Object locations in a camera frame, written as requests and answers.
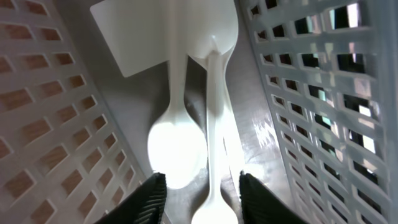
gray surface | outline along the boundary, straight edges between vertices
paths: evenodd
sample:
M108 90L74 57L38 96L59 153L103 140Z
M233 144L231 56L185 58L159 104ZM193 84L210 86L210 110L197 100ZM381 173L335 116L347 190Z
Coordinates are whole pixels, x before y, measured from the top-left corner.
M330 10L355 2L361 6L361 27L333 30ZM240 0L240 3L264 79L297 210L313 223L319 223L317 219L323 223L364 223L361 215L373 224L397 223L397 2L288 0L278 1L278 6L272 9L260 0ZM258 6L261 13L252 19L249 13L254 6ZM297 35L294 21L307 16L316 17L314 27L318 27L319 33ZM285 37L276 39L272 28L279 25L283 25ZM268 40L258 42L255 33L263 30ZM264 63L261 54L271 54L273 63ZM290 54L292 65L281 64L280 54ZM319 69L304 67L301 54L318 54ZM365 72L340 70L339 54L363 54ZM271 84L267 81L269 77L279 77L280 83ZM285 79L296 81L298 91L288 89ZM323 88L329 96L328 102L312 97L308 85ZM283 98L285 105L273 103L273 95ZM346 105L358 101L346 101L343 95L371 101L372 116L347 108ZM290 103L301 106L303 116L292 111ZM319 125L315 114L332 120L334 131ZM289 125L278 122L278 116L287 118ZM297 125L308 132L308 138L297 131ZM374 140L375 153L352 141L350 130ZM286 140L283 133L293 142ZM339 159L322 149L320 140L340 151ZM311 151L313 157L306 156L301 146ZM287 150L296 158L287 154ZM362 165L364 171L355 169L354 162ZM339 173L340 179L334 178L324 168L324 163ZM305 166L317 176L309 173ZM370 173L374 173L377 183L365 176ZM304 190L295 184L296 181ZM309 183L320 193L317 194ZM328 185L344 198L344 202L328 189ZM357 189L370 199L361 199ZM368 205L370 200L380 206L381 212Z
M169 103L167 64L162 63L124 78L114 61L89 8L99 0L56 1L65 25L90 75L146 176L152 171L147 158L147 134ZM286 204L293 206L289 184L275 136L272 117L261 85L246 28L239 16L239 37L229 61L226 81L245 155L245 172L262 180ZM188 61L186 106L205 130L206 72ZM190 223L208 191L204 167L184 189L169 190L166 213L172 223ZM241 218L240 203L228 166L224 167L223 195Z

lattice pattern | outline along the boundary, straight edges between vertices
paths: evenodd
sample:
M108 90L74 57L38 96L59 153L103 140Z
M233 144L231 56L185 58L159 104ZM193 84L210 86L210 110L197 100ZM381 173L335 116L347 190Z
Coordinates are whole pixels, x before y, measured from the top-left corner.
M312 223L395 223L375 2L242 0L241 6L298 211Z
M144 180L50 0L0 0L1 223L93 223Z

plastic spoon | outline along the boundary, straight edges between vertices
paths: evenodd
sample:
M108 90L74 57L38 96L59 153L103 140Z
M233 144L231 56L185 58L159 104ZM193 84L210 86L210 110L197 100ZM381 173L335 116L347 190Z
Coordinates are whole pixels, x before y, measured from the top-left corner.
M219 158L224 148L224 75L238 38L238 18L231 0L190 0L188 3L188 54L208 71L206 100L210 180L209 195L195 212L192 224L234 224L238 219L221 196Z
M167 8L170 104L148 136L152 170L166 174L167 187L181 189L206 166L206 139L183 101L187 71L185 1L170 0Z

utensil handle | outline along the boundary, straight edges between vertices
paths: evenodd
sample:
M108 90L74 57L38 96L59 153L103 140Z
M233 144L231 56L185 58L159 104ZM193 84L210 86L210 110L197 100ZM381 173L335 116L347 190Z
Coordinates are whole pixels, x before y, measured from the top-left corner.
M167 9L170 107L173 109L185 108L184 90L187 74L185 8L185 1L170 0Z
M220 54L212 52L208 56L207 73L207 142L209 160L209 196L221 197L221 172L220 153L223 145L222 114L223 103L223 58Z

gray plastic basket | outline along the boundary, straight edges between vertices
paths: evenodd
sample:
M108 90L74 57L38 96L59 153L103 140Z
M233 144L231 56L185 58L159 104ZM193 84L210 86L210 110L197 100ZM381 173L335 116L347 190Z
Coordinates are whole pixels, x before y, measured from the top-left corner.
M297 211L397 223L397 3L240 3Z

